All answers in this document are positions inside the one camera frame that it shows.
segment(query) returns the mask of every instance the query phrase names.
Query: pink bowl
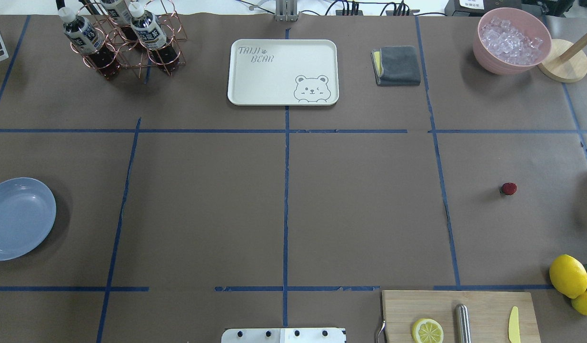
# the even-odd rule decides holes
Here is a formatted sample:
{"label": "pink bowl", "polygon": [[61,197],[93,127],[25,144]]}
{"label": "pink bowl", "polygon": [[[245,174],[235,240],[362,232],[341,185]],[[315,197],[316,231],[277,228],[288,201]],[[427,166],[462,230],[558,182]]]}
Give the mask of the pink bowl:
{"label": "pink bowl", "polygon": [[[539,59],[537,59],[537,61],[535,61],[535,63],[532,65],[515,65],[507,63],[506,61],[501,61],[491,52],[489,52],[480,39],[480,29],[488,24],[493,17],[499,17],[500,19],[507,19],[511,21],[511,26],[515,26],[522,33],[524,33],[525,36],[531,39],[534,37],[539,37],[542,39],[543,44],[539,47],[539,50],[541,50],[543,53],[541,54],[541,57],[539,57]],[[483,15],[478,24],[476,36],[473,40],[473,54],[476,56],[476,59],[480,65],[482,65],[482,67],[484,67],[487,71],[498,75],[519,74],[520,72],[527,71],[535,65],[541,63],[547,57],[547,55],[549,55],[551,49],[552,36],[549,34],[549,31],[545,25],[543,25],[539,19],[530,13],[513,9],[511,7],[493,9]]]}

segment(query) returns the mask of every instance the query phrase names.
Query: bear drawing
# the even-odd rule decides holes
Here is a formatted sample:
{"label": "bear drawing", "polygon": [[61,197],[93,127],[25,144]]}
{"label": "bear drawing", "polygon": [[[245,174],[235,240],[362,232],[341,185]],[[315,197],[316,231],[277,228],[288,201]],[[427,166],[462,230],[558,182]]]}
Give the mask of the bear drawing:
{"label": "bear drawing", "polygon": [[320,75],[317,78],[306,78],[304,75],[297,76],[298,83],[293,96],[298,102],[327,102],[331,96],[328,88],[328,77]]}

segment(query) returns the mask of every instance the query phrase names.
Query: yellow knife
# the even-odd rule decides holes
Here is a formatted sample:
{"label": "yellow knife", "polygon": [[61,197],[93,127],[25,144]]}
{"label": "yellow knife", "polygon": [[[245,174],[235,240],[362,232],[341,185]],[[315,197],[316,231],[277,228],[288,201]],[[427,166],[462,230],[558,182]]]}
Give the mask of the yellow knife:
{"label": "yellow knife", "polygon": [[509,315],[509,341],[520,343],[520,323],[517,314],[517,306],[513,306]]}

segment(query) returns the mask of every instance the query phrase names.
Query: white tray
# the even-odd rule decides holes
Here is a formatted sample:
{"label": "white tray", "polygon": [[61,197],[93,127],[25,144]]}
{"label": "white tray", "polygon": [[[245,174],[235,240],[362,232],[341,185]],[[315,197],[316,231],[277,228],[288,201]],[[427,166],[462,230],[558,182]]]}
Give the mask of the white tray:
{"label": "white tray", "polygon": [[328,106],[338,97],[332,41],[239,39],[232,44],[228,99],[233,104]]}

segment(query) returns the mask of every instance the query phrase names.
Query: lemon slice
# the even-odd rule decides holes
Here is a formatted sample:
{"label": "lemon slice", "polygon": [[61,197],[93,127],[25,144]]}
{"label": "lemon slice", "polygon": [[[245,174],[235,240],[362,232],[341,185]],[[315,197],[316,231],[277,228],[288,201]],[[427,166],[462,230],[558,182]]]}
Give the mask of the lemon slice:
{"label": "lemon slice", "polygon": [[442,343],[444,330],[430,318],[418,319],[411,328],[411,336],[416,343]]}

